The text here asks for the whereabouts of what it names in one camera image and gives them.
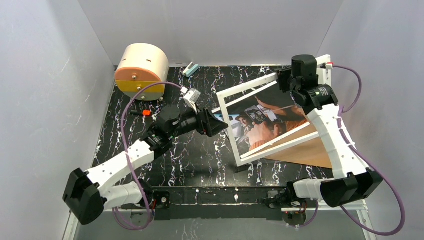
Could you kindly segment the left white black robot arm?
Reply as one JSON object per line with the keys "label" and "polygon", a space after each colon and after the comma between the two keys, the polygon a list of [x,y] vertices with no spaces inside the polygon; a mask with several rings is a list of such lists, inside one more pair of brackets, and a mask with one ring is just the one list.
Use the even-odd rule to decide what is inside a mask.
{"label": "left white black robot arm", "polygon": [[67,180],[63,201],[81,225],[94,222],[105,210],[144,201],[146,193],[134,180],[125,185],[116,183],[132,170],[153,162],[168,152],[176,137],[197,131],[201,135],[214,137],[228,128],[228,124],[215,117],[211,110],[190,109],[181,113],[176,106],[166,106],[157,115],[143,138],[138,139],[127,150],[108,161],[83,171],[73,170]]}

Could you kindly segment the white wooden picture frame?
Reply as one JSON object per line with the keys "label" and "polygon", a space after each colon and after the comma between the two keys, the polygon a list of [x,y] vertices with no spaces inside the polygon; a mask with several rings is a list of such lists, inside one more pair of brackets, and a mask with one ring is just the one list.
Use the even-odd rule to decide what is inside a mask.
{"label": "white wooden picture frame", "polygon": [[[257,89],[259,89],[259,88],[261,88],[265,85],[268,85],[268,84],[272,84],[272,85],[277,84],[278,85],[277,79],[278,79],[277,74],[272,73],[272,74],[251,80],[249,82],[239,84],[239,85],[236,85],[234,87],[222,90],[222,91],[220,91],[216,94],[217,99],[218,99],[218,103],[219,103],[219,108],[214,109],[212,112],[213,112],[214,116],[218,117],[218,119],[220,119],[220,120],[222,120],[222,121],[224,121],[228,124],[228,128],[225,130],[225,133],[226,133],[226,135],[227,135],[227,137],[230,141],[230,144],[231,144],[231,147],[232,147],[232,150],[233,150],[233,153],[234,153],[234,157],[235,157],[235,160],[236,160],[236,164],[239,167],[243,166],[245,164],[251,163],[253,161],[256,161],[258,159],[265,158],[265,156],[267,156],[267,153],[266,152],[259,153],[260,150],[262,150],[262,149],[266,148],[267,146],[272,145],[272,144],[276,143],[277,141],[279,141],[279,140],[281,140],[281,139],[283,139],[283,138],[305,128],[306,126],[311,125],[307,121],[306,124],[302,125],[297,130],[292,131],[290,133],[286,133],[283,136],[280,136],[280,137],[278,137],[274,140],[271,140],[267,144],[259,147],[258,151],[253,152],[252,154],[248,155],[247,157],[241,158],[241,155],[239,154],[239,151],[238,151],[236,143],[235,143],[232,128],[229,125],[230,120],[229,120],[229,114],[228,114],[228,111],[227,111],[226,104],[228,104],[231,101],[233,101],[235,103],[236,101],[235,101],[234,96],[240,97],[241,95],[245,95],[245,96],[249,97],[253,94],[253,91],[255,91],[255,90],[257,90]],[[309,136],[304,137],[303,140],[300,141],[300,143],[308,141],[310,139],[314,139],[318,136],[319,136],[318,133],[317,134],[313,133]]]}

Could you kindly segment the printed photo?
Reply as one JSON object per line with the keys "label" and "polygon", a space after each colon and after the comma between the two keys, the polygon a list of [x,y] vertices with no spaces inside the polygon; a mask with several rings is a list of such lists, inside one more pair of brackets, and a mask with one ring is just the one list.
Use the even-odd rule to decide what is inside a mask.
{"label": "printed photo", "polygon": [[226,109],[241,158],[308,122],[291,94],[282,92],[277,84],[260,87],[251,96],[234,95],[234,100],[226,104]]}

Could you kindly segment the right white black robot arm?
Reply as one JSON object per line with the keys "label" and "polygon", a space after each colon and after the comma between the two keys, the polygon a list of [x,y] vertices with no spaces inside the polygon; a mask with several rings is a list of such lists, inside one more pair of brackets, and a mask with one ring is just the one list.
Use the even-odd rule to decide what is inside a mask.
{"label": "right white black robot arm", "polygon": [[335,208],[364,200],[382,183],[383,178],[355,153],[342,118],[341,107],[334,90],[319,82],[318,69],[330,69],[329,62],[307,54],[291,59],[291,68],[277,72],[277,82],[283,92],[290,92],[315,127],[332,165],[332,179],[301,179],[288,182],[283,190],[268,192],[263,203],[269,208],[281,208],[306,200],[324,201]]}

